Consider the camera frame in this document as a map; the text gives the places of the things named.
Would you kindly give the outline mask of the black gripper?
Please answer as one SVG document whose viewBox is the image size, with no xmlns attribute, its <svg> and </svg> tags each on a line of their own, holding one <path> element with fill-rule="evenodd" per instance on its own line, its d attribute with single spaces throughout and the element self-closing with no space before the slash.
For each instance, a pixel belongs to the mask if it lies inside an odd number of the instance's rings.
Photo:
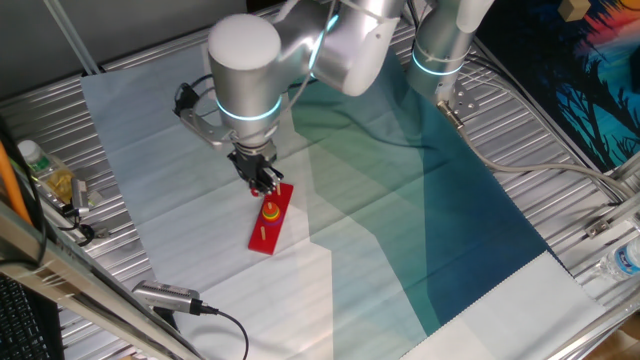
<svg viewBox="0 0 640 360">
<path fill-rule="evenodd" d="M 241 152 L 231 152 L 227 158 L 234 165 L 240 178 L 249 183 L 254 195 L 268 195 L 270 183 L 280 184 L 283 174 L 271 168 L 271 162 L 263 155 L 247 155 Z"/>
</svg>

